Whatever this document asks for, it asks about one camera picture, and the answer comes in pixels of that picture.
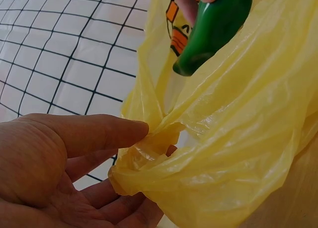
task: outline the printed logo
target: printed logo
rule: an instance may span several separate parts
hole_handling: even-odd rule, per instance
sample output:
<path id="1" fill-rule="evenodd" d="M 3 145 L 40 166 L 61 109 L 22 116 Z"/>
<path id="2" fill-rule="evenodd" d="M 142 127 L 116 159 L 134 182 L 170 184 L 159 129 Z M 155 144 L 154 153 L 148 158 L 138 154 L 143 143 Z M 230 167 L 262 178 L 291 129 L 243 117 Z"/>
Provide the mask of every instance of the printed logo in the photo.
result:
<path id="1" fill-rule="evenodd" d="M 188 37 L 192 29 L 189 24 L 178 25 L 176 19 L 180 16 L 179 14 L 181 14 L 181 12 L 178 5 L 174 0 L 171 0 L 166 11 L 167 29 L 171 39 L 170 47 L 177 57 L 180 56 L 187 45 Z"/>

